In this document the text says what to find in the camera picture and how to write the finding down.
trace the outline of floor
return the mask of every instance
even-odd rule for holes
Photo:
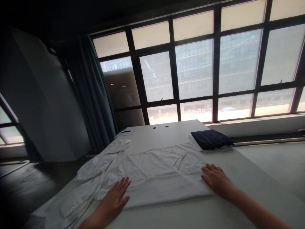
[[[242,146],[237,149],[305,202],[305,142]],[[88,160],[28,164],[0,179],[0,228],[20,228],[29,214],[59,192]],[[0,166],[0,175],[16,166]]]
[[[0,178],[0,228],[21,228],[29,215],[58,193],[90,158],[67,163],[30,163]],[[18,165],[0,166],[0,176]]]

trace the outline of window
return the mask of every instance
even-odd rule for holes
[[[18,129],[18,119],[0,94],[0,145],[23,143]]]
[[[222,8],[221,31],[264,22],[266,0],[255,0]]]
[[[305,24],[270,31],[262,85],[294,80],[304,35]]]
[[[212,100],[180,104],[181,121],[198,119],[200,122],[212,121]]]
[[[148,102],[173,99],[169,52],[140,57]]]
[[[127,127],[144,126],[142,109],[119,111],[115,113],[120,131]]]
[[[135,49],[169,43],[168,21],[132,29],[132,36]]]
[[[0,128],[0,134],[8,144],[24,142],[16,127]]]
[[[99,58],[129,51],[125,32],[93,39],[93,43]]]
[[[293,93],[294,88],[258,93],[257,98],[261,100],[256,103],[255,116],[288,113]]]
[[[10,118],[4,112],[2,107],[0,107],[0,124],[2,124],[2,123],[9,123],[9,122],[11,122]]]
[[[220,98],[218,102],[218,120],[250,117],[253,94]]]
[[[114,109],[140,105],[130,57],[101,62]]]
[[[177,46],[175,50],[180,99],[212,95],[213,40]]]
[[[162,124],[178,121],[177,105],[147,108],[149,124]]]
[[[175,41],[213,33],[214,11],[173,20]]]
[[[119,128],[305,112],[304,6],[219,1],[93,35]]]
[[[262,30],[222,37],[219,94],[254,89]]]
[[[305,14],[304,0],[273,0],[270,21]]]
[[[301,96],[297,111],[305,111],[305,90],[304,90],[304,88],[303,88],[302,96]]]

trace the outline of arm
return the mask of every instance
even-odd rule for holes
[[[96,210],[89,215],[78,229],[100,229],[110,224],[127,204],[129,196],[122,199],[131,181],[123,178],[115,183],[98,205]]]
[[[204,182],[219,196],[236,205],[259,229],[290,229],[284,221],[266,210],[244,191],[238,189],[220,167],[206,164],[202,170],[209,176],[202,175]]]

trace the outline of curtain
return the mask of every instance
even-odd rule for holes
[[[91,146],[100,153],[119,132],[101,65],[89,36],[60,45],[84,117]]]

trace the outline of right hand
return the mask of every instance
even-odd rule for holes
[[[226,176],[221,167],[216,167],[214,164],[206,164],[202,170],[209,176],[207,178],[201,175],[204,182],[219,196],[230,199],[232,195],[238,191],[238,188]]]

